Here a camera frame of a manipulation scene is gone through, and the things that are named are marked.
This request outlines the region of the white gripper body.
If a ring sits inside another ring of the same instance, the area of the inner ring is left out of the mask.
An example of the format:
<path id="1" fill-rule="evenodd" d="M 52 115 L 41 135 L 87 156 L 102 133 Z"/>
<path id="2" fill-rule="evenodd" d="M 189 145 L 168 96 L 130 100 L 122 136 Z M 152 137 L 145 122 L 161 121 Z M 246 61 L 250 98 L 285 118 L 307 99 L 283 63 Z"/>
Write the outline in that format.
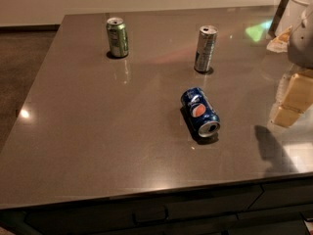
<path id="1" fill-rule="evenodd" d="M 291 30 L 289 60 L 299 67 L 313 69 L 313 13 L 303 12 Z"/>

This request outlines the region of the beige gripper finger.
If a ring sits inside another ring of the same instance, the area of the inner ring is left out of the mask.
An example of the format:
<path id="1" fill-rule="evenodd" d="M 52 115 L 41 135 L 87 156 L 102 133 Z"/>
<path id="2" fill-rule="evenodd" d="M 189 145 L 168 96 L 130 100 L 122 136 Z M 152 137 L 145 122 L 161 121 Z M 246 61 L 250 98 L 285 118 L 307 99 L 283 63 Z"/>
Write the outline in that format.
<path id="1" fill-rule="evenodd" d="M 291 36 L 292 26 L 287 27 L 278 36 L 272 39 L 268 45 L 267 49 L 275 53 L 285 53 L 288 51 L 289 39 Z"/>
<path id="2" fill-rule="evenodd" d="M 278 86 L 270 120 L 281 127 L 290 127 L 313 105 L 313 73 L 285 74 Z"/>

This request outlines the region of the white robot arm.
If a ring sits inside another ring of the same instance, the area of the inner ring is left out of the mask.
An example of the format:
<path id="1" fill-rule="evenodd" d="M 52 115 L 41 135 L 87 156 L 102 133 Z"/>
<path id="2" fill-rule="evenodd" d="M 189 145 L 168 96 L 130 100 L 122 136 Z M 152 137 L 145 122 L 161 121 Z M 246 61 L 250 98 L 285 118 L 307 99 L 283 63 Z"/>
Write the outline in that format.
<path id="1" fill-rule="evenodd" d="M 313 105 L 313 0 L 281 0 L 267 49 L 287 53 L 290 70 L 279 83 L 270 120 L 292 126 Z"/>

